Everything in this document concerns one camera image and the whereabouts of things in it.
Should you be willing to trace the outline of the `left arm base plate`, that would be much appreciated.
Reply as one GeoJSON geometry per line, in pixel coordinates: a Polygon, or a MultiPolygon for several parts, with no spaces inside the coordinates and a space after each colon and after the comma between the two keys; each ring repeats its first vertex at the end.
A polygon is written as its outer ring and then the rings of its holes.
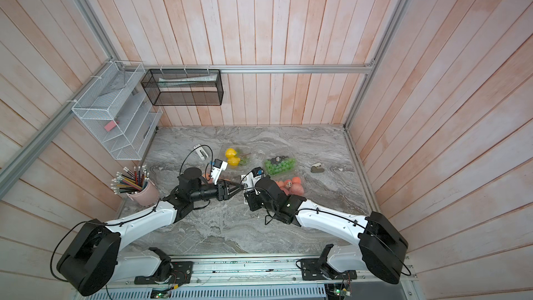
{"type": "Polygon", "coordinates": [[[162,262],[153,275],[136,276],[134,284],[188,284],[191,281],[193,265],[192,261],[162,262]]]}

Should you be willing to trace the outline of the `clear box of red apples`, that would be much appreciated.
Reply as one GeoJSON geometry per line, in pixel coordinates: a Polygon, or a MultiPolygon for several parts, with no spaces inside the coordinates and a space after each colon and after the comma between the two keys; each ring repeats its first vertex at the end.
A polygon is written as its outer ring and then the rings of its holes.
{"type": "Polygon", "coordinates": [[[304,196],[305,194],[302,180],[298,176],[286,181],[277,181],[276,184],[285,194],[295,194],[298,196],[304,196]]]}

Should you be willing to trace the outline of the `clear box of grapes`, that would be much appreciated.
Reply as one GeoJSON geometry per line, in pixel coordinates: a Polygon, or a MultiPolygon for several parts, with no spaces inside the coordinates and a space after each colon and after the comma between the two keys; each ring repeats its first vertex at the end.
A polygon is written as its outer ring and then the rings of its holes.
{"type": "Polygon", "coordinates": [[[275,156],[264,162],[265,172],[270,176],[291,172],[295,166],[296,159],[291,156],[275,156]]]}

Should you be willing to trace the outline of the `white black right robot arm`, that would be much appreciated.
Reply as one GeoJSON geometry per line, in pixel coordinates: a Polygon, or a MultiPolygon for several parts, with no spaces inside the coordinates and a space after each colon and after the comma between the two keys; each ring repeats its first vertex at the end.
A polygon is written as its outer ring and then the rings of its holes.
{"type": "Polygon", "coordinates": [[[386,283],[399,283],[408,242],[383,214],[373,211],[362,216],[335,211],[303,196],[286,194],[269,176],[243,176],[242,186],[249,208],[265,208],[267,221],[316,229],[349,244],[326,245],[320,257],[310,267],[302,264],[302,269],[327,279],[365,269],[386,283]]]}

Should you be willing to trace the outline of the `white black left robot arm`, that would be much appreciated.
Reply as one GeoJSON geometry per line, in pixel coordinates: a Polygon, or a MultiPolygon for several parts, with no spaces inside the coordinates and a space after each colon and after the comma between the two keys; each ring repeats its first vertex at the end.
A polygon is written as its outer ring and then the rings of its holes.
{"type": "Polygon", "coordinates": [[[83,296],[101,290],[111,281],[142,277],[155,283],[173,281],[169,255],[151,247],[138,255],[120,252],[130,243],[165,226],[175,224],[195,210],[195,202],[226,201],[245,189],[242,183],[207,180],[199,168],[186,169],[178,185],[154,206],[124,218],[102,222],[80,222],[79,233],[65,253],[50,260],[51,275],[70,283],[83,296]]]}

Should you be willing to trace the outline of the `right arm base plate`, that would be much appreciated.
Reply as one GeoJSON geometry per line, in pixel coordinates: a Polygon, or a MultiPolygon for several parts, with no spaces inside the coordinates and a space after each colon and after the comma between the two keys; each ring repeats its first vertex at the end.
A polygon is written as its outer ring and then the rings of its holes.
{"type": "Polygon", "coordinates": [[[357,272],[355,270],[348,270],[345,272],[337,272],[331,268],[327,263],[322,263],[318,258],[301,258],[296,261],[295,265],[301,271],[301,276],[304,281],[318,281],[318,280],[355,280],[357,279],[357,272]]]}

